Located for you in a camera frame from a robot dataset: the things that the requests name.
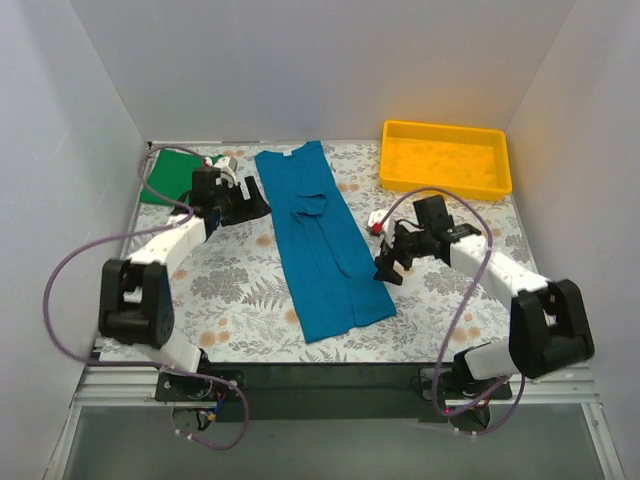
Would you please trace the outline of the blue t shirt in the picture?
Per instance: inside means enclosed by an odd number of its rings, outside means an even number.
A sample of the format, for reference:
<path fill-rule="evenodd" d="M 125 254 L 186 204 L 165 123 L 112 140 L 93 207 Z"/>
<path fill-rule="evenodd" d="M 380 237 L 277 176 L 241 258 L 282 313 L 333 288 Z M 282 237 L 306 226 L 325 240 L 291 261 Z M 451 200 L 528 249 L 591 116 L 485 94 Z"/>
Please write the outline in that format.
<path fill-rule="evenodd" d="M 304 339 L 314 343 L 392 317 L 374 261 L 318 141 L 255 157 Z"/>

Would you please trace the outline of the yellow plastic tray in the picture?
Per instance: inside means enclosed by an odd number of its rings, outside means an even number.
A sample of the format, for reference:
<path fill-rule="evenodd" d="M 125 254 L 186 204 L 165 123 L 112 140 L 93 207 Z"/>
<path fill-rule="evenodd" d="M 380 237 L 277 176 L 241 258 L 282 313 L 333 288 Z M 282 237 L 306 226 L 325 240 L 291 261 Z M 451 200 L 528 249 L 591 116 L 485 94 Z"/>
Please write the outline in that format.
<path fill-rule="evenodd" d="M 496 202 L 512 193 L 506 135 L 489 128 L 387 120 L 379 179 L 386 190 L 435 186 Z"/>

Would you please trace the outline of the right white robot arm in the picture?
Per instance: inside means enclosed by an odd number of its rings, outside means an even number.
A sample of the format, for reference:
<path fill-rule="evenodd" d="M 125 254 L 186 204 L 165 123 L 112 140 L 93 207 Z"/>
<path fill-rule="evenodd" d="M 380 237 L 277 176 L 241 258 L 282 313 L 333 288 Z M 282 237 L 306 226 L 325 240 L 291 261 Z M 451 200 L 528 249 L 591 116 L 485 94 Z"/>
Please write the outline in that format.
<path fill-rule="evenodd" d="M 480 230 L 455 223 L 440 195 L 413 206 L 414 222 L 385 210 L 370 213 L 367 227 L 382 239 L 375 279 L 399 285 L 403 279 L 397 266 L 409 270 L 414 260 L 433 257 L 474 279 L 509 314 L 506 339 L 463 350 L 450 367 L 427 374 L 431 397 L 475 397 L 493 381 L 516 374 L 538 379 L 594 356 L 585 305 L 574 282 L 549 280 L 495 251 Z"/>

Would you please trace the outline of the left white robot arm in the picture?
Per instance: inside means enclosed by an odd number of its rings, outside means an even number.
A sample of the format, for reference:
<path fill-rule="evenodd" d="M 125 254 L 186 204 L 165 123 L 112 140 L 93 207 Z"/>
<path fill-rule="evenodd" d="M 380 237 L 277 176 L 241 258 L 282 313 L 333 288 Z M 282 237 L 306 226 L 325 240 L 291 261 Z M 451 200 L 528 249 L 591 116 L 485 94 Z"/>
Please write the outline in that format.
<path fill-rule="evenodd" d="M 169 367 L 169 383 L 193 400 L 213 386 L 206 353 L 175 327 L 170 280 L 193 250 L 219 228 L 271 213 L 252 176 L 240 182 L 233 167 L 198 167 L 191 187 L 175 201 L 166 228 L 124 260 L 102 268 L 99 332 Z"/>

